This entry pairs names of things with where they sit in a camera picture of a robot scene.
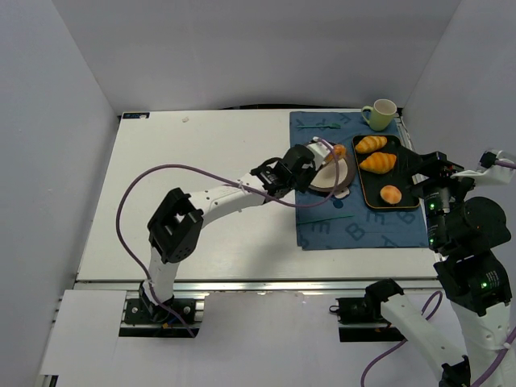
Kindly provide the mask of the round metal plate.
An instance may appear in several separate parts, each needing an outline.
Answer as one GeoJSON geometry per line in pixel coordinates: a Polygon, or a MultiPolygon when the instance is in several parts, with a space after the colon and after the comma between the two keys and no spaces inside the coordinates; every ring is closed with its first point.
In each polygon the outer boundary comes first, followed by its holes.
{"type": "Polygon", "coordinates": [[[326,163],[320,169],[314,166],[307,189],[317,194],[348,194],[348,187],[356,175],[356,166],[349,151],[342,144],[331,141],[327,143],[333,147],[332,155],[327,157],[326,163]]]}

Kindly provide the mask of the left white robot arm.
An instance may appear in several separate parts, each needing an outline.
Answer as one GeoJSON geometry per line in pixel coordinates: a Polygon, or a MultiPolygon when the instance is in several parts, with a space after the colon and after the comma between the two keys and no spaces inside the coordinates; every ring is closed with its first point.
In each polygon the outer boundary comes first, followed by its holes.
{"type": "Polygon", "coordinates": [[[197,193],[170,190],[148,222],[150,278],[139,287],[148,313],[159,314],[161,304],[172,305],[179,264],[193,254],[204,227],[229,214],[282,199],[292,190],[306,191],[329,153],[321,143],[298,144],[233,184],[197,193]]]}

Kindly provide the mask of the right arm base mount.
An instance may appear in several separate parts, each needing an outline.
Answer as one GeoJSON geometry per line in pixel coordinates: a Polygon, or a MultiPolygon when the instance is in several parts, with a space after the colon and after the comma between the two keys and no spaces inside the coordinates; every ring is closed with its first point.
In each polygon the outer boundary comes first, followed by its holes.
{"type": "Polygon", "coordinates": [[[337,298],[328,310],[337,317],[341,343],[400,343],[405,339],[365,298],[337,298]]]}

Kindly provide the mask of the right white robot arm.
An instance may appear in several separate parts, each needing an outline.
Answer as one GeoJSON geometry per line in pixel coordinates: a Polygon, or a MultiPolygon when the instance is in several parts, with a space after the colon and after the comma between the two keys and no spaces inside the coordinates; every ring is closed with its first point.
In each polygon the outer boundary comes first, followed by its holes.
{"type": "Polygon", "coordinates": [[[367,287],[364,307],[392,323],[431,367],[441,386],[513,386],[515,329],[510,326],[510,280],[493,248],[511,239],[503,209],[484,197],[467,198],[478,185],[501,185],[515,174],[515,157],[484,152],[466,170],[441,152],[400,149],[403,172],[424,177],[412,190],[425,205],[429,248],[441,255],[434,268],[459,321],[465,349],[449,343],[413,307],[392,279],[367,287]]]}

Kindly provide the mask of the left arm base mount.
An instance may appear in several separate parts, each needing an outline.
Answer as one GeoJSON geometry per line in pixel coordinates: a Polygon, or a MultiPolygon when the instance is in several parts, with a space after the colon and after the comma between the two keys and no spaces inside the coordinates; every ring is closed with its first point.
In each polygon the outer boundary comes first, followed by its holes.
{"type": "Polygon", "coordinates": [[[192,339],[201,326],[202,303],[194,298],[175,298],[169,306],[185,322],[193,335],[175,315],[157,307],[152,315],[139,298],[128,298],[123,307],[119,337],[192,339]]]}

